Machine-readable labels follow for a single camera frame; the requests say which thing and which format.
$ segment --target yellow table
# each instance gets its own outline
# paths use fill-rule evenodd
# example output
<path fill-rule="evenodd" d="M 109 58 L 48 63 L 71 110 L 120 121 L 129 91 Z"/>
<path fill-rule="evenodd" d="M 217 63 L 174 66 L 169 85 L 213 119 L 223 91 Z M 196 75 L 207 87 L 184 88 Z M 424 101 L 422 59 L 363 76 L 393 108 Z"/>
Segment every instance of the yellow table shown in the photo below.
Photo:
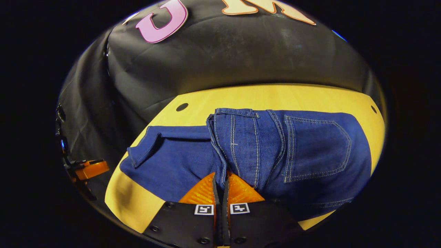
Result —
<path fill-rule="evenodd" d="M 182 111 L 176 108 L 188 103 Z M 374 101 L 365 94 L 311 84 L 262 84 L 202 90 L 177 96 L 150 123 L 151 126 L 204 126 L 216 108 L 254 110 L 306 110 L 349 113 L 360 123 L 372 156 L 372 172 L 378 163 L 385 138 L 385 123 Z M 147 127 L 131 147 L 139 144 Z M 107 186 L 105 203 L 115 216 L 135 231 L 142 233 L 163 205 L 164 200 L 147 191 L 126 176 L 117 166 Z M 332 212 L 300 221 L 308 229 Z"/>

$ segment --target back pocket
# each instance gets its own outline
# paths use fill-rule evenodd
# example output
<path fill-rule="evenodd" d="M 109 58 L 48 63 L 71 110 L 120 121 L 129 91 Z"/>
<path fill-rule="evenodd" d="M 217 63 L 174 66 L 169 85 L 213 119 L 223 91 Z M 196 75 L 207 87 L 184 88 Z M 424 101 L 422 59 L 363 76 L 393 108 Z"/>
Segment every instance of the back pocket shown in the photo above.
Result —
<path fill-rule="evenodd" d="M 343 171 L 351 138 L 333 120 L 284 117 L 288 131 L 284 182 L 326 177 Z"/>

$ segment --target jeans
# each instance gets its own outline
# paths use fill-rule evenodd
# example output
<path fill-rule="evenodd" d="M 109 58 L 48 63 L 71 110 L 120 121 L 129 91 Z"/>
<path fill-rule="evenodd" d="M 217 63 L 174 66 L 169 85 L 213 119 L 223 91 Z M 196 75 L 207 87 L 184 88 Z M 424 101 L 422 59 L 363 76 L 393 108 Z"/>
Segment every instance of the jeans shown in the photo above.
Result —
<path fill-rule="evenodd" d="M 212 172 L 223 189 L 230 170 L 299 221 L 350 202 L 369 180 L 369 144 L 350 114 L 220 108 L 206 123 L 148 127 L 121 170 L 176 202 Z"/>

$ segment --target black backdrop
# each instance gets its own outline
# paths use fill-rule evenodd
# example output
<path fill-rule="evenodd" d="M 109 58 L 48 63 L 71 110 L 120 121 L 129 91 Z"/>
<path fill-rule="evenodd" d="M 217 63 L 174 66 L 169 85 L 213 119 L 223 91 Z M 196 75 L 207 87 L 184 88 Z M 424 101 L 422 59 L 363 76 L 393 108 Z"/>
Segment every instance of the black backdrop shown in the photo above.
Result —
<path fill-rule="evenodd" d="M 387 84 L 392 115 L 384 156 L 369 184 L 299 246 L 435 247 L 440 78 L 435 1 L 293 4 L 361 53 Z M 4 23 L 4 52 L 12 55 L 4 57 L 3 71 L 12 76 L 4 78 L 3 104 L 5 123 L 12 124 L 4 138 L 6 247 L 148 247 L 81 198 L 65 177 L 53 137 L 57 96 L 75 59 L 99 33 L 147 5 L 139 0 L 4 4 L 11 14 Z"/>

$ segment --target blue light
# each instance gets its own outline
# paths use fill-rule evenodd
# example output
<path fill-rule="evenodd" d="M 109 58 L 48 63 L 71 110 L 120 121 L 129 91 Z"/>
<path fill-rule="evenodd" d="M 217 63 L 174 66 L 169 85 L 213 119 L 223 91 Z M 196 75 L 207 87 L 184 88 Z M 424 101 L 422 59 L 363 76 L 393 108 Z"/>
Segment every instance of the blue light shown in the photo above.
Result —
<path fill-rule="evenodd" d="M 334 34 L 336 34 L 338 37 L 340 37 L 342 40 L 344 40 L 344 41 L 347 42 L 347 40 L 345 40 L 343 37 L 341 37 L 339 34 L 337 34 L 337 32 L 335 32 L 334 30 L 332 30 L 332 32 L 333 32 Z"/>

